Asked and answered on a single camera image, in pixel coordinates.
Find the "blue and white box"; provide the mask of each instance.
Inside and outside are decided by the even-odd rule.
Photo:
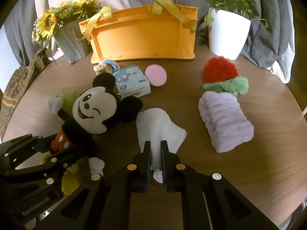
[[[121,98],[150,94],[150,84],[138,66],[133,65],[113,73]]]

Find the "white flower pot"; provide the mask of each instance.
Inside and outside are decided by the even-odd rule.
[[[80,41],[76,40],[76,37],[81,38],[82,36],[79,21],[74,21],[69,25],[59,28],[54,35],[57,44],[70,63],[83,59],[89,54],[87,41],[85,39]]]
[[[214,21],[209,24],[209,49],[215,55],[235,60],[239,56],[251,21],[232,12],[212,9]]]

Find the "yellow strap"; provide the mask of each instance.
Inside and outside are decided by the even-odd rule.
[[[102,7],[102,9],[97,14],[95,14],[94,16],[90,18],[90,21],[88,22],[85,32],[83,34],[85,39],[87,39],[88,41],[91,40],[92,31],[95,27],[96,22],[101,16],[103,16],[105,20],[112,18],[111,6]]]
[[[185,27],[196,31],[196,21],[193,21],[187,15],[182,13],[171,0],[155,0],[151,12],[159,15],[162,12],[162,8],[165,8],[174,17],[181,21]]]

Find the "pink disc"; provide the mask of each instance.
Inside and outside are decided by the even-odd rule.
[[[166,82],[166,71],[162,66],[150,65],[145,70],[145,76],[151,85],[162,86]]]

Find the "yellow shoe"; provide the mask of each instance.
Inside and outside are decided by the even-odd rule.
[[[48,157],[50,157],[51,156],[51,154],[50,154],[50,152],[48,152],[44,157],[43,157],[43,159],[41,160],[41,164],[44,164],[46,161],[47,161],[47,158]]]
[[[48,152],[42,159],[41,163],[44,164],[47,161],[47,158],[51,156]],[[80,185],[76,172],[78,170],[78,165],[75,163],[69,167],[62,177],[62,192],[66,195],[70,195],[74,192]]]
[[[80,183],[78,181],[77,175],[71,173],[70,171],[65,171],[62,177],[62,191],[66,195],[70,195],[74,192]]]

